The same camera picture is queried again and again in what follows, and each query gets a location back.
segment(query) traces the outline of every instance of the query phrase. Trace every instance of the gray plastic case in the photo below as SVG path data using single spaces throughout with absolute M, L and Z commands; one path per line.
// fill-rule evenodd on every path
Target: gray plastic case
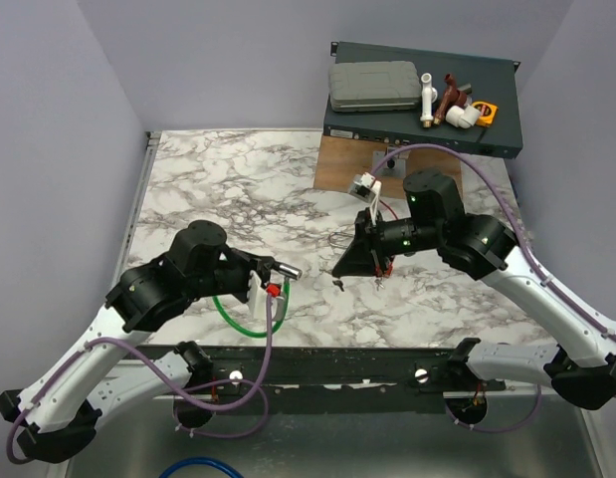
M 337 63 L 329 68 L 329 98 L 335 112 L 410 110 L 422 87 L 411 62 Z

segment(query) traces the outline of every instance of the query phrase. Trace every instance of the white pipe fitting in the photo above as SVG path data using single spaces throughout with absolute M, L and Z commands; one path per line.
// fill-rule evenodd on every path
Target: white pipe fitting
M 422 100 L 423 100 L 423 113 L 420 116 L 420 121 L 423 122 L 423 127 L 431 127 L 431 121 L 434 119 L 431 114 L 431 104 L 438 99 L 438 91 L 431 86 L 431 74 L 424 73 L 420 77 L 420 81 L 423 84 Z
M 480 114 L 480 110 L 471 105 L 467 105 L 464 109 L 460 107 L 450 107 L 445 116 L 445 121 L 455 127 L 463 127 L 466 129 L 476 124 Z

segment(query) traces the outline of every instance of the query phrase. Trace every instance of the green hose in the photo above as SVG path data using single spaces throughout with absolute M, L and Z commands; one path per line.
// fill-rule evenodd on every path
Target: green hose
M 286 296 L 286 299 L 284 300 L 284 313 L 281 316 L 281 319 L 277 321 L 276 324 L 273 325 L 272 333 L 275 333 L 278 329 L 280 329 L 281 325 L 284 323 L 284 320 L 286 319 L 286 313 L 288 312 L 288 304 L 290 303 L 290 281 L 287 281 L 287 280 L 284 281 L 283 291 Z M 226 321 L 230 325 L 230 327 L 235 329 L 237 332 L 240 332 L 244 336 L 250 337 L 251 339 L 264 339 L 266 337 L 265 332 L 252 332 L 246 329 L 245 327 L 242 327 L 239 324 L 237 324 L 233 320 L 233 318 L 228 315 L 228 313 L 224 309 L 224 306 L 222 306 L 221 302 L 219 302 L 219 298 L 217 296 L 213 296 L 212 302 L 215 304 L 215 307 L 217 308 L 217 311 L 219 311 L 219 314 L 221 315 L 221 317 L 224 318 L 224 321 Z

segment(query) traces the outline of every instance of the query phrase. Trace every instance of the blue cable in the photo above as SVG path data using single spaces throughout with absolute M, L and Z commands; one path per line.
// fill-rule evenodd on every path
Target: blue cable
M 215 460 L 214 458 L 206 458 L 205 456 L 198 456 L 195 458 L 187 458 L 185 460 L 178 461 L 174 465 L 170 465 L 166 471 L 164 471 L 159 478 L 168 478 L 175 471 L 180 468 L 184 468 L 185 466 L 190 465 L 206 465 L 212 466 L 219 471 L 223 471 L 230 478 L 244 478 L 244 476 L 235 470 L 232 466 L 224 463 L 223 461 Z

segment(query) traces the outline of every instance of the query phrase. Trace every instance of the gray wall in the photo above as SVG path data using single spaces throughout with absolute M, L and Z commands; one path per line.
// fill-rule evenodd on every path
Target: gray wall
M 112 279 L 145 135 L 75 0 L 0 0 L 0 391 L 28 385 Z M 0 477 L 42 476 L 7 462 Z
M 538 257 L 616 320 L 616 0 L 576 0 L 521 95 L 510 161 Z M 616 444 L 616 400 L 602 410 Z
M 334 40 L 520 60 L 522 86 L 571 3 L 78 2 L 146 129 L 322 125 Z

